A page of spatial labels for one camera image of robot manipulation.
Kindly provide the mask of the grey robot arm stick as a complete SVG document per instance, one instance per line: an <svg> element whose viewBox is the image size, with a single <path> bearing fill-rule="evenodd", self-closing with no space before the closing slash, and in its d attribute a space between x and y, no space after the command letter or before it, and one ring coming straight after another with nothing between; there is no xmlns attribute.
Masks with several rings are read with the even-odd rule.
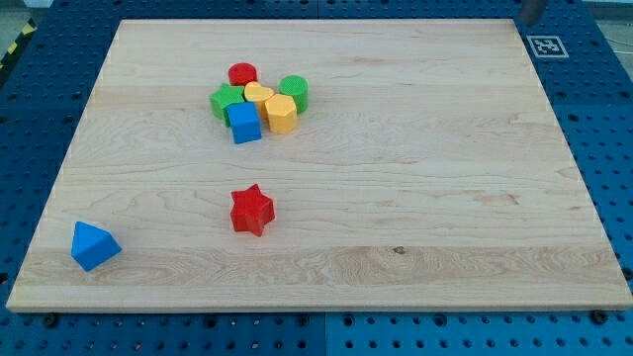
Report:
<svg viewBox="0 0 633 356"><path fill-rule="evenodd" d="M537 25L547 8L548 0L521 0L517 21L525 26Z"/></svg>

